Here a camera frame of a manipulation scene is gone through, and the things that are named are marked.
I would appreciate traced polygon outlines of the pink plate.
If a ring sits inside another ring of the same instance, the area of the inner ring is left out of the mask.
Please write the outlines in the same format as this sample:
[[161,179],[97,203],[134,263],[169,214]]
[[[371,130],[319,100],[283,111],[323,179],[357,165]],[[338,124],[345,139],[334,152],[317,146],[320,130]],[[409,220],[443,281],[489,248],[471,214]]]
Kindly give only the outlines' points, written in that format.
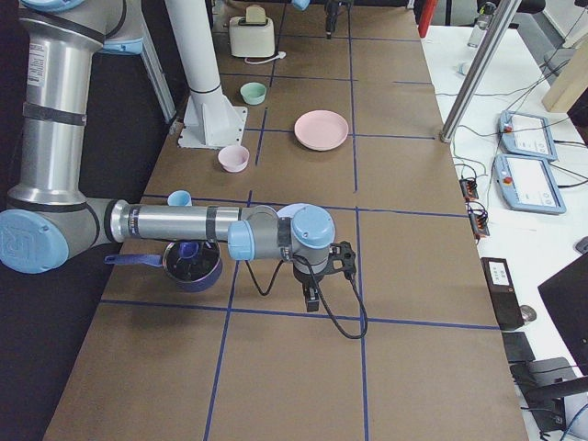
[[348,123],[330,110],[313,110],[300,116],[294,125],[297,140],[314,151],[325,152],[339,147],[348,136]]

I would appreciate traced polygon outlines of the blue plate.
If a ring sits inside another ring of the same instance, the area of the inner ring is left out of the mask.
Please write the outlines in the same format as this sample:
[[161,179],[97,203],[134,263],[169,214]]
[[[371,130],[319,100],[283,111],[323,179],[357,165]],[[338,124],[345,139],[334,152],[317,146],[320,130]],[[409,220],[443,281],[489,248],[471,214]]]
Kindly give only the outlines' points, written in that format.
[[282,218],[290,218],[292,219],[299,211],[305,209],[309,207],[308,203],[294,203],[294,204],[289,204],[285,207],[283,207],[282,209],[279,209],[277,211],[277,216],[282,219]]

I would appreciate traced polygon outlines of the cream toaster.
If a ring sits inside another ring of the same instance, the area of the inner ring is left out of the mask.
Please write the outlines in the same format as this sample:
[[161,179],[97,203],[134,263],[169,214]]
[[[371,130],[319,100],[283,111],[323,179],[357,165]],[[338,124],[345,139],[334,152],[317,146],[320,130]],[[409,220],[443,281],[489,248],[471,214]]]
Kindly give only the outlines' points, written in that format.
[[231,54],[238,58],[267,58],[276,51],[273,20],[250,24],[245,17],[232,17],[229,22]]

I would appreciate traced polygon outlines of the blue scoop in saucepan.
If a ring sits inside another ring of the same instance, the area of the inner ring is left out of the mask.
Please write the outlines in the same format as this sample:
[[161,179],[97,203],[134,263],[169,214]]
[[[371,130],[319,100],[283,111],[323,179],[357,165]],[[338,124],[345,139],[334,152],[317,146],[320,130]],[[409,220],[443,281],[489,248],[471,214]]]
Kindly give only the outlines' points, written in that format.
[[179,244],[178,255],[181,259],[192,259],[198,255],[198,242],[182,242]]

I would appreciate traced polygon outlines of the pink bowl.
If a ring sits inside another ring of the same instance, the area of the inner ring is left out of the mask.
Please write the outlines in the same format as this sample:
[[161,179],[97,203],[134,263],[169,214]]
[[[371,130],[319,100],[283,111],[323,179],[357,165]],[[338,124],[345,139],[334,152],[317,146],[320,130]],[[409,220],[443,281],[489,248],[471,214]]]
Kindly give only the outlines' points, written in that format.
[[249,164],[249,150],[242,145],[230,145],[222,148],[218,153],[221,167],[229,173],[240,173]]

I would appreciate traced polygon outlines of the small blue cup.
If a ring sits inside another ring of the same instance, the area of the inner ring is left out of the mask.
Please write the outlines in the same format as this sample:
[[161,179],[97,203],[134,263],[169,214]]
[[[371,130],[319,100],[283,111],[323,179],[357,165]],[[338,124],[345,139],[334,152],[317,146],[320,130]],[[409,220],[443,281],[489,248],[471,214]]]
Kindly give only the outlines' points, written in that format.
[[186,190],[176,190],[167,197],[167,205],[170,207],[190,207],[192,198]]

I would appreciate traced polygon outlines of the water bottle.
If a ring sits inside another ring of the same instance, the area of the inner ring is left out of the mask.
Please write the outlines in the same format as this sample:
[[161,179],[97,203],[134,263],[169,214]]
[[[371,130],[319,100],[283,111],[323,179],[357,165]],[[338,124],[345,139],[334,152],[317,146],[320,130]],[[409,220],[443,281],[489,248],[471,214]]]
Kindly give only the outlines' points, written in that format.
[[484,1],[478,9],[478,16],[473,24],[467,45],[471,48],[478,48],[481,45],[486,31],[492,22],[496,4],[492,1]]

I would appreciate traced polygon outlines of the white pole with base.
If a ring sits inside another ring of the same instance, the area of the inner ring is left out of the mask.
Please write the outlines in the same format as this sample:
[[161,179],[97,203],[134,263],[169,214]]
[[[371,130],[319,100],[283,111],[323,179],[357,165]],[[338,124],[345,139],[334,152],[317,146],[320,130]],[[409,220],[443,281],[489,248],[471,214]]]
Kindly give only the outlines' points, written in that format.
[[189,88],[178,144],[183,148],[219,150],[239,144],[248,110],[224,95],[203,1],[165,3]]

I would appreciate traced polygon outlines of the lower orange connector board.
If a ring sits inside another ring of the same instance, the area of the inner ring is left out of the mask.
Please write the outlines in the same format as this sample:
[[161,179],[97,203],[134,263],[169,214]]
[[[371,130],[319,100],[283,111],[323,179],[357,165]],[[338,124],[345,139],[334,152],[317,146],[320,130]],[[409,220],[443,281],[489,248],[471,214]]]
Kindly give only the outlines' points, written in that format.
[[469,223],[476,240],[490,236],[488,227],[488,212],[485,208],[468,207]]

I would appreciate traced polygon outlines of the orange connector board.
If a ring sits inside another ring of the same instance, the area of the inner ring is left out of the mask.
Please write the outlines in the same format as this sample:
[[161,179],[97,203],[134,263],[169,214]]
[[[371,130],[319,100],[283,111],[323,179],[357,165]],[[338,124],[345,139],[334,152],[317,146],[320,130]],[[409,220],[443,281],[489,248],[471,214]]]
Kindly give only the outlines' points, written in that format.
[[488,227],[488,212],[485,208],[468,207],[469,223],[476,240],[490,236]]
[[459,180],[462,195],[466,201],[474,201],[479,199],[478,184],[474,177],[461,178]]

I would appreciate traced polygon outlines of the black box with label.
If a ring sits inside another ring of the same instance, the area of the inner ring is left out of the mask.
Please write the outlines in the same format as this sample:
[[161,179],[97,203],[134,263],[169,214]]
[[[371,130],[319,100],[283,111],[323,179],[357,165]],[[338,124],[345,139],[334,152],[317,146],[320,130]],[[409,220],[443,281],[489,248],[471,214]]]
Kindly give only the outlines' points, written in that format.
[[514,331],[522,327],[524,321],[507,261],[504,258],[482,257],[481,266],[500,329]]

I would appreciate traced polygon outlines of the upper teach pendant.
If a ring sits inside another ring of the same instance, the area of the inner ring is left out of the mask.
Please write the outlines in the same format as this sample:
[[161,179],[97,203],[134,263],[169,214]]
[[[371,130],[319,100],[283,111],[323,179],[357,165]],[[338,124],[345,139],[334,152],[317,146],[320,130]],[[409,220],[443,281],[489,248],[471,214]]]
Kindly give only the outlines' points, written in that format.
[[498,119],[500,144],[507,153],[556,161],[555,142],[545,117],[505,110]]

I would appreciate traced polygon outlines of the teach pendant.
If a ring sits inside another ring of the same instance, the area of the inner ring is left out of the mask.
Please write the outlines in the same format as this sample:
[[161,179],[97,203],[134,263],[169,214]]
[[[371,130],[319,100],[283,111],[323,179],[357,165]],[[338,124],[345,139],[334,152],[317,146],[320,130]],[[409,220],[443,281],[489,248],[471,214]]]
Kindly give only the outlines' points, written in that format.
[[556,161],[555,142],[545,117],[505,110],[498,119],[500,144],[507,153]]
[[510,209],[548,215],[567,211],[545,158],[500,153],[494,159],[493,170]]

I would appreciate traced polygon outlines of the aluminium frame post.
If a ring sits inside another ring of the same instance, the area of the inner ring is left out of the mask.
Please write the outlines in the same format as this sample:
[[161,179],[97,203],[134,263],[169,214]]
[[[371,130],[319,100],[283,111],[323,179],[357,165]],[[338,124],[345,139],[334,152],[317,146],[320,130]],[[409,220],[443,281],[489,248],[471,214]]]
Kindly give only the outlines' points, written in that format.
[[449,143],[454,137],[455,131],[468,105],[473,98],[481,79],[496,52],[504,33],[508,29],[521,0],[501,1],[497,6],[492,22],[486,31],[481,45],[477,50],[464,82],[459,89],[456,100],[449,111],[447,120],[441,129],[439,138],[442,142]]

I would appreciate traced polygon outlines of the black stand bracket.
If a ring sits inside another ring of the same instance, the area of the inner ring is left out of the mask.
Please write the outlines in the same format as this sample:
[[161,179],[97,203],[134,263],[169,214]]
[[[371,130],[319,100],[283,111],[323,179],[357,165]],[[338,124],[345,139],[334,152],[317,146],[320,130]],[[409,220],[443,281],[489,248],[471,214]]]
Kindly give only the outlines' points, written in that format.
[[538,360],[526,335],[502,334],[515,385],[544,439],[560,431],[579,440],[587,438],[587,378],[578,376],[564,357]]

